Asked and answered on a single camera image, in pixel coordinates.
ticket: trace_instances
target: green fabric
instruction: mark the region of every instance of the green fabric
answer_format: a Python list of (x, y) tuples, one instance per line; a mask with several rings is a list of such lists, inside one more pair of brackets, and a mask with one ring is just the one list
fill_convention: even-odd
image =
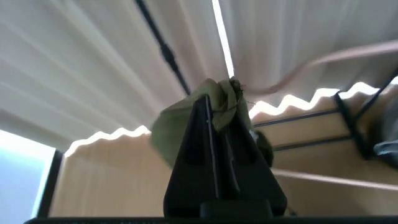
[[(190, 96), (164, 109), (152, 127), (150, 141), (171, 167), (174, 166), (177, 158), (192, 106), (196, 100), (205, 95), (210, 97), (211, 108), (215, 112), (212, 123), (216, 131), (220, 131), (229, 124), (236, 111), (241, 116), (245, 127), (253, 130), (239, 81), (230, 79), (217, 83), (212, 79), (207, 79)], [(264, 135), (261, 134), (261, 136), (257, 139), (257, 146), (271, 165), (273, 158), (273, 156), (269, 157), (269, 154), (272, 155), (271, 145)]]

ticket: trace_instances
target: cloth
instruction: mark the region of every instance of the cloth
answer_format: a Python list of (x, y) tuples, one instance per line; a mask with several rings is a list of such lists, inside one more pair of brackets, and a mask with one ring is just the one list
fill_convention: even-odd
[[(164, 109), (152, 126), (150, 142), (171, 167), (175, 164), (193, 104), (205, 95), (209, 96), (214, 111), (212, 123), (216, 132), (227, 126), (237, 111), (245, 127), (254, 131), (239, 81), (230, 79), (217, 83), (207, 79), (190, 96)], [(257, 146), (271, 166), (271, 145), (260, 131), (254, 132)]]

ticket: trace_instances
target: black pole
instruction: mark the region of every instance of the black pole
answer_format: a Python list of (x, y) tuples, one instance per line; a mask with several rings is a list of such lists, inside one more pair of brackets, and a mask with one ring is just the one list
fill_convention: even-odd
[(190, 95), (191, 91), (190, 91), (184, 77), (182, 77), (180, 69), (178, 68), (178, 65), (175, 61), (174, 54), (171, 51), (171, 49), (169, 48), (169, 46), (165, 43), (162, 35), (160, 34), (158, 28), (155, 25), (155, 22), (153, 21), (152, 17), (150, 16), (150, 13), (149, 13), (148, 8), (146, 7), (144, 1), (136, 0), (136, 4), (137, 4), (138, 8), (141, 10), (142, 15), (145, 17), (145, 20), (147, 21), (148, 26), (150, 27), (153, 35), (155, 36), (157, 42), (159, 43), (160, 51), (162, 52), (164, 60), (169, 64), (170, 68), (173, 70), (175, 76), (179, 80), (185, 93), (187, 95)]

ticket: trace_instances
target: black metal bar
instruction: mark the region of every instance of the black metal bar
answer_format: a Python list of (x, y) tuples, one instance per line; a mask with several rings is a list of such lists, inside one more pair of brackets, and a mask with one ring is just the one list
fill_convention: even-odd
[(283, 150), (287, 150), (287, 149), (295, 149), (295, 148), (300, 148), (300, 147), (316, 146), (319, 144), (326, 144), (326, 143), (332, 143), (332, 142), (338, 142), (338, 141), (346, 141), (346, 140), (350, 140), (352, 138), (353, 137), (351, 135), (349, 135), (349, 136), (341, 136), (341, 137), (330, 138), (330, 139), (322, 139), (322, 140), (317, 140), (317, 141), (312, 141), (312, 142), (291, 144), (291, 145), (286, 145), (286, 146), (276, 146), (276, 147), (274, 147), (274, 151), (283, 151)]
[(63, 153), (55, 150), (54, 157), (52, 159), (49, 176), (47, 177), (47, 183), (45, 184), (42, 201), (40, 203), (39, 211), (37, 212), (38, 218), (49, 217), (52, 198), (57, 185), (58, 174), (62, 163)]
[(370, 159), (373, 155), (372, 150), (370, 150), (369, 146), (365, 143), (362, 134), (359, 133), (356, 127), (356, 121), (351, 117), (349, 113), (348, 107), (345, 105), (344, 101), (340, 98), (339, 93), (336, 93), (335, 101), (337, 106), (340, 109), (340, 114), (343, 117), (349, 132), (351, 133), (353, 140), (355, 142), (356, 147), (361, 153), (362, 157), (366, 160)]
[(373, 96), (370, 96), (366, 99), (359, 112), (355, 115), (354, 117), (355, 121), (359, 120), (367, 112), (367, 110), (370, 107), (372, 107), (372, 105), (379, 98), (380, 94), (387, 88), (388, 85), (390, 85), (390, 82), (397, 76), (397, 74), (398, 74), (398, 68), (397, 70), (394, 71), (393, 75), (383, 84), (382, 87), (380, 87), (380, 89)]
[(156, 40), (159, 43), (160, 46), (160, 51), (162, 52), (163, 58), (164, 60), (169, 64), (170, 68), (173, 70), (175, 76), (177, 77), (177, 79), (179, 80), (182, 88), (184, 89), (185, 93), (187, 95), (191, 94), (191, 91), (184, 79), (184, 77), (182, 76), (180, 69), (178, 68), (178, 65), (175, 61), (175, 57), (173, 52), (171, 51), (170, 47), (166, 44), (166, 42), (164, 41), (162, 35), (160, 34), (158, 28), (155, 25), (154, 20), (152, 19), (152, 16), (150, 16), (150, 12), (148, 11), (145, 3), (143, 0), (136, 0), (136, 4), (138, 6), (138, 8), (141, 10), (142, 15), (144, 16), (145, 20), (148, 23), (149, 28), (151, 29), (153, 35), (155, 36)]
[(292, 117), (292, 118), (284, 118), (284, 119), (278, 119), (278, 120), (273, 120), (273, 121), (267, 121), (267, 122), (263, 122), (263, 123), (257, 123), (254, 125), (255, 128), (261, 127), (261, 126), (268, 126), (268, 125), (272, 125), (272, 124), (280, 124), (280, 123), (284, 123), (284, 122), (289, 122), (289, 121), (296, 121), (296, 120), (300, 120), (300, 119), (306, 119), (306, 118), (314, 118), (317, 116), (323, 116), (323, 115), (328, 115), (328, 114), (332, 114), (332, 113), (338, 113), (339, 110), (338, 109), (333, 109), (333, 110), (328, 110), (328, 111), (322, 111), (322, 112), (317, 112), (317, 113), (310, 113), (310, 114), (305, 114), (302, 116), (296, 116), (296, 117)]

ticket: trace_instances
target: corrugated ceiling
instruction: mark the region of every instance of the corrugated ceiling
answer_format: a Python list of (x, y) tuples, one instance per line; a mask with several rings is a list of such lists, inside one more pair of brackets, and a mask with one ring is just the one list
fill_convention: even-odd
[[(61, 140), (48, 144), (60, 148), (56, 142), (97, 131), (150, 127), (185, 96), (133, 1), (0, 2), (0, 125), (7, 126), (0, 128), (29, 127), (41, 139), (52, 134)], [(146, 3), (191, 90), (206, 78), (228, 78), (211, 0)], [(275, 84), (299, 63), (334, 50), (398, 38), (395, 0), (220, 6), (234, 74), (247, 88)], [(359, 80), (375, 86), (397, 62), (398, 54), (389, 54), (332, 63), (248, 101), (278, 106), (286, 94), (310, 101), (320, 87), (348, 89)]]

